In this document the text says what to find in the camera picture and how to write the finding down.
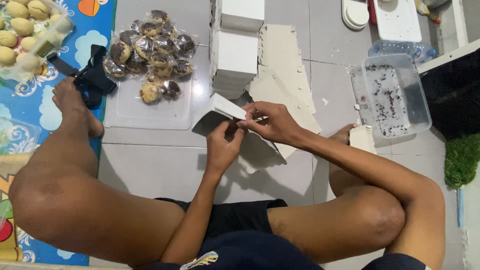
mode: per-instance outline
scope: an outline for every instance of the gray tile floor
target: gray tile floor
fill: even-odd
[[[179,28],[200,36],[193,76],[193,110],[209,97],[209,0],[118,1],[118,29],[134,19],[143,18],[150,9],[169,12]],[[315,117],[330,136],[358,113],[348,65],[359,64],[367,50],[378,39],[375,27],[361,31],[348,29],[341,19],[340,0],[266,0],[266,23],[294,25],[307,71],[310,71],[312,95],[317,109]],[[428,21],[420,18],[422,35],[428,42]],[[324,105],[322,98],[329,103]],[[442,186],[447,208],[447,253],[444,269],[463,269],[461,231],[456,226],[456,195],[443,183],[444,143],[434,130],[425,131],[401,141],[385,141],[378,147],[382,156],[414,171],[425,174]],[[191,200],[205,167],[205,138],[191,131],[106,130],[100,158],[99,179],[108,185],[144,197],[168,196]],[[328,185],[328,164],[310,153],[297,151],[288,165],[268,169],[245,177],[233,165],[222,178],[216,203],[283,198],[290,205],[310,205],[333,199]],[[327,270],[361,269],[372,254],[324,265]],[[91,258],[92,266],[118,264]]]

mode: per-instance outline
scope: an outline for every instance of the artificial grass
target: artificial grass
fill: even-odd
[[[458,189],[475,179],[480,162],[480,134],[445,143],[445,184]]]

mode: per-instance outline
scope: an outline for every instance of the dark blue shirt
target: dark blue shirt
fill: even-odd
[[[288,240],[257,231],[237,231],[207,239],[201,256],[183,266],[154,263],[141,270],[323,270]],[[404,254],[380,257],[363,270],[425,270]]]

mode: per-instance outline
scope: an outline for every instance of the person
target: person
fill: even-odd
[[[54,247],[139,269],[321,269],[318,264],[386,248],[364,269],[439,270],[445,209],[439,186],[391,160],[301,128],[284,105],[254,102],[247,121],[207,137],[207,165],[191,203],[148,199],[96,179],[88,137],[103,133],[73,78],[53,90],[62,112],[10,189],[15,220]],[[268,117],[268,123],[254,119]],[[330,162],[335,199],[289,207],[281,200],[213,205],[220,178],[248,130]],[[233,139],[226,140],[226,135]]]

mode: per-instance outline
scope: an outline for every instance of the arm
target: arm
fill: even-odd
[[[244,107],[247,121],[239,122],[265,139],[317,155],[345,171],[383,188],[402,203],[407,221],[387,252],[410,255],[433,270],[445,254],[445,208],[440,187],[428,177],[391,160],[343,145],[298,126],[283,105],[255,102]],[[267,126],[251,119],[267,116]]]
[[[225,140],[230,122],[222,122],[207,137],[207,166],[202,182],[180,225],[173,234],[162,262],[183,265],[197,258],[207,230],[215,191],[223,173],[237,158],[244,132],[236,129],[233,140]]]

